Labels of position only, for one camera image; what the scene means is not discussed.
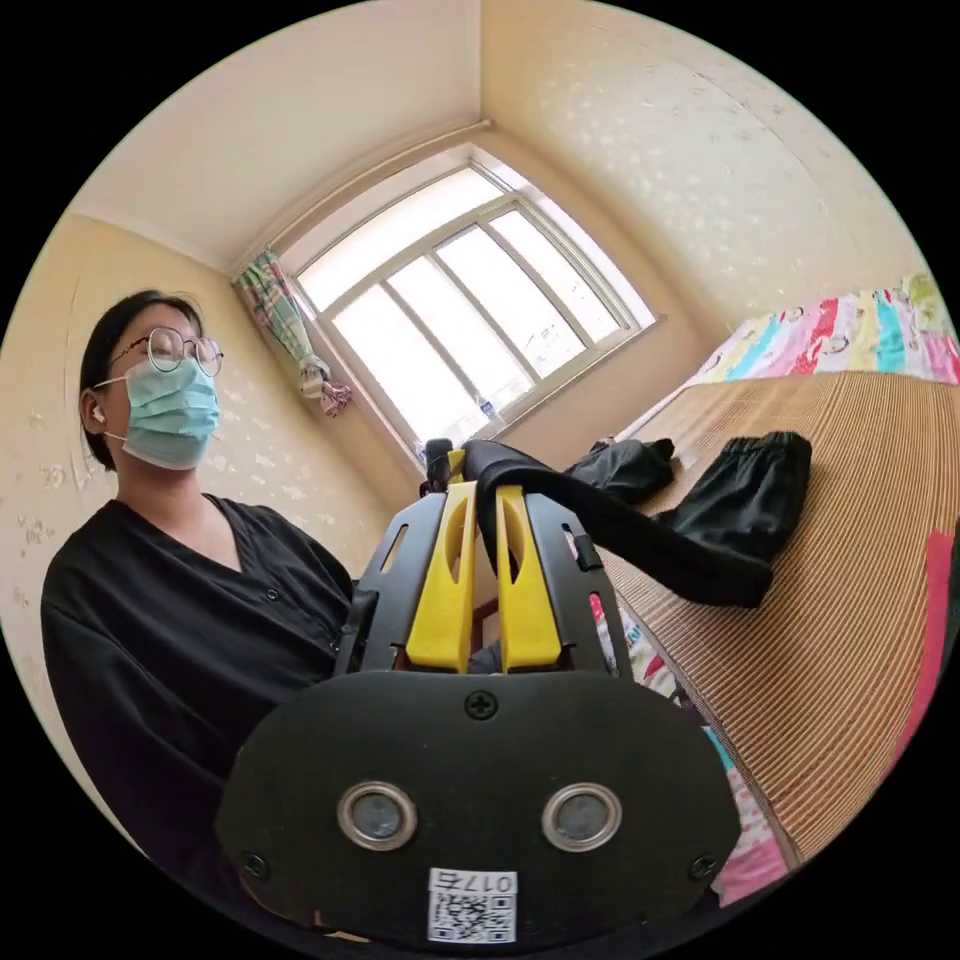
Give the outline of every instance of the woman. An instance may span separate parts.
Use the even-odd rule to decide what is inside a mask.
[[[254,727],[330,676],[353,583],[274,510],[202,492],[222,362],[178,297],[136,293],[97,323],[80,417],[118,490],[50,564],[44,653],[70,740],[143,852],[264,932],[282,925],[281,939],[303,948],[290,937],[306,933],[243,891],[212,824]]]

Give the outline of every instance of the round glasses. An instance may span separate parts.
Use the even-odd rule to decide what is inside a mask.
[[[150,331],[149,336],[135,340],[116,359],[119,360],[120,357],[142,343],[147,345],[147,356],[150,358],[150,362],[161,373],[172,373],[183,363],[183,359],[187,355],[186,346],[188,343],[193,344],[193,353],[197,363],[208,377],[215,377],[223,365],[223,353],[220,351],[216,340],[211,340],[209,337],[184,339],[180,331],[174,330],[172,327],[155,327]]]

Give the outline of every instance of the bottle on windowsill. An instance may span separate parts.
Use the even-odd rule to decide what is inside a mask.
[[[483,436],[487,440],[495,439],[496,436],[506,428],[506,424],[503,422],[503,417],[500,416],[494,405],[489,400],[485,400],[481,396],[477,397],[477,406],[480,408],[481,413],[483,413],[483,415],[489,421],[487,426],[483,428]]]

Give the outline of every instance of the plaid curtain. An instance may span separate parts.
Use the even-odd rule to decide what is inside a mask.
[[[330,377],[330,368],[313,352],[303,316],[280,261],[269,250],[247,264],[234,281],[254,322],[297,363],[300,392],[320,400],[323,412],[335,417],[349,402],[350,388]]]

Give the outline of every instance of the surgical mask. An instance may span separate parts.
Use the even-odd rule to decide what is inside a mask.
[[[149,360],[131,367],[125,376],[104,380],[127,382],[130,424],[123,441],[125,453],[166,470],[192,470],[203,460],[220,422],[220,403],[213,379],[192,357],[169,373]]]

